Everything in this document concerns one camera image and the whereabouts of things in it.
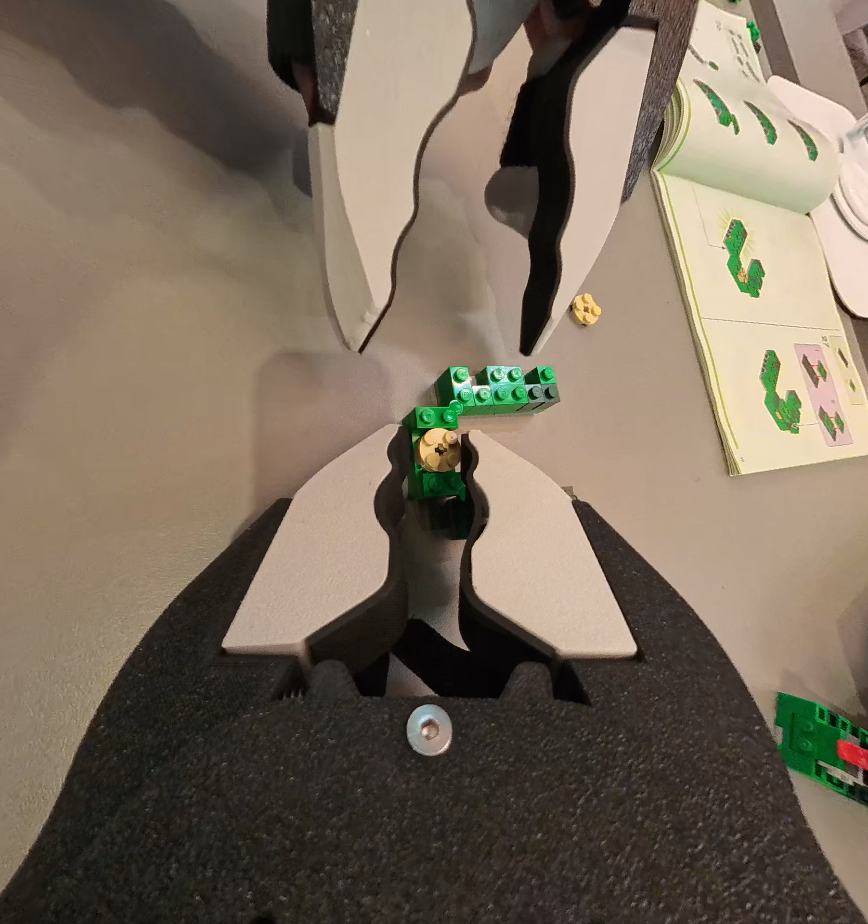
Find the green toy brick assembly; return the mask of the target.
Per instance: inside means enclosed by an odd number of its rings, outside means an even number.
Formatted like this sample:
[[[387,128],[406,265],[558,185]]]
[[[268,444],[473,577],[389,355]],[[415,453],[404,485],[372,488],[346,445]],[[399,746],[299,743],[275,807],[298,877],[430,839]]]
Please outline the green toy brick assembly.
[[[411,501],[465,499],[460,427],[474,418],[523,416],[560,402],[555,370],[487,365],[478,372],[449,366],[433,386],[433,404],[417,406],[402,420],[410,433],[412,460],[405,477]]]

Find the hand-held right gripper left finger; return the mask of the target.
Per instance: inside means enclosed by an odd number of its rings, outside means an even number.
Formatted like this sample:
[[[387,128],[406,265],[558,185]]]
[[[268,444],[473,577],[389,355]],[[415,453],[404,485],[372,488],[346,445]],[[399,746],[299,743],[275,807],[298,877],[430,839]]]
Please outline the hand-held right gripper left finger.
[[[222,640],[226,653],[280,655],[304,672],[375,663],[407,623],[399,551],[409,433],[388,424],[291,498]]]

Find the toy brick instruction booklet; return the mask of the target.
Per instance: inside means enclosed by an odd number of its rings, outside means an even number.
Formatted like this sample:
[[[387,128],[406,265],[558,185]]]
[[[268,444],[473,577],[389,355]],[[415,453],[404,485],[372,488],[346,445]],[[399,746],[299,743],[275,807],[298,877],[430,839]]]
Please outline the toy brick instruction booklet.
[[[778,95],[744,17],[699,2],[652,179],[731,475],[868,456],[812,218],[841,144]]]

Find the green brick plate with red piece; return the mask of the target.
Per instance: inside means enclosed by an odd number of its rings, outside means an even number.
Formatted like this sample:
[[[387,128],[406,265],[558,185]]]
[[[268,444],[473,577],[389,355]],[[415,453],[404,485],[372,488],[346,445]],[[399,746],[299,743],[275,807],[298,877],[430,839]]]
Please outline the green brick plate with red piece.
[[[778,692],[774,738],[789,770],[868,808],[868,730],[828,707]]]

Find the white plastic tray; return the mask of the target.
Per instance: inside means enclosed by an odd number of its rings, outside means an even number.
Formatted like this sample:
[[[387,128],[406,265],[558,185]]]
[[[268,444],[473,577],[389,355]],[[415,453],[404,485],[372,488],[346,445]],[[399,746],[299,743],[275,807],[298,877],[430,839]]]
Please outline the white plastic tray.
[[[840,156],[836,184],[811,219],[842,305],[851,315],[868,319],[868,139],[842,144],[859,118],[783,77],[770,77],[767,85],[795,116],[818,128]]]

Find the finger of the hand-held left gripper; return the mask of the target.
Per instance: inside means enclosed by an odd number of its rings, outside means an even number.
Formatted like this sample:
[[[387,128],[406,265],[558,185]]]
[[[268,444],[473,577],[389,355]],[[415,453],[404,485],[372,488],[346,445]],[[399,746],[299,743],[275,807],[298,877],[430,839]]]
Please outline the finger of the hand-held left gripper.
[[[500,156],[500,222],[530,258],[523,355],[549,340],[615,222],[655,40],[628,24],[598,43],[551,40],[532,58]]]
[[[389,309],[420,163],[472,58],[469,2],[313,2],[323,121],[309,129],[328,306],[362,352]]]

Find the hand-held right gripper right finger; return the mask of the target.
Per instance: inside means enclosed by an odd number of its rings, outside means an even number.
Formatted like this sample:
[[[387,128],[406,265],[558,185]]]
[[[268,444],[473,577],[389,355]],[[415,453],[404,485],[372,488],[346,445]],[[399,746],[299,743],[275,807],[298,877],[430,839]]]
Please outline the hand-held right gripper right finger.
[[[628,660],[639,648],[573,500],[480,430],[463,435],[472,525],[460,565],[460,629],[499,663]]]

